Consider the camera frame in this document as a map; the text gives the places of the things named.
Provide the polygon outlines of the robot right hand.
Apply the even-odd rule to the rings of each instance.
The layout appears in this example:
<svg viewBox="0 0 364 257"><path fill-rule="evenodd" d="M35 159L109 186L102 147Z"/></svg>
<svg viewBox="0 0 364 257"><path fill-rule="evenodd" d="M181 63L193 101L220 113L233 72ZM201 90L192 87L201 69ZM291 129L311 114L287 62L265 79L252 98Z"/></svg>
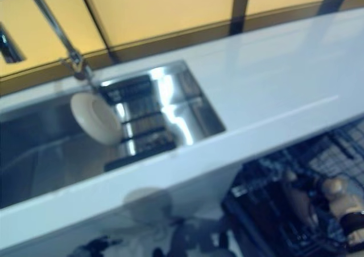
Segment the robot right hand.
<svg viewBox="0 0 364 257"><path fill-rule="evenodd" d="M294 188L305 192L311 203L340 217L353 211L351 198L347 193L348 183L339 177L319 179L300 178Z"/></svg>

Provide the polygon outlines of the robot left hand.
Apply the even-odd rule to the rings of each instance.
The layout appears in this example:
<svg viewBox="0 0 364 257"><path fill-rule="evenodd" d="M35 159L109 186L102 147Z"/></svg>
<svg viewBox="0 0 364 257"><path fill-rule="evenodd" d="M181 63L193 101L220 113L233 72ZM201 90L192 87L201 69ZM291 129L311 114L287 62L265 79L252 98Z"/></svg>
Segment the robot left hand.
<svg viewBox="0 0 364 257"><path fill-rule="evenodd" d="M81 247L81 256L104 256L105 250L111 246L119 245L122 242L122 239L114 239L108 236L96 238Z"/></svg>

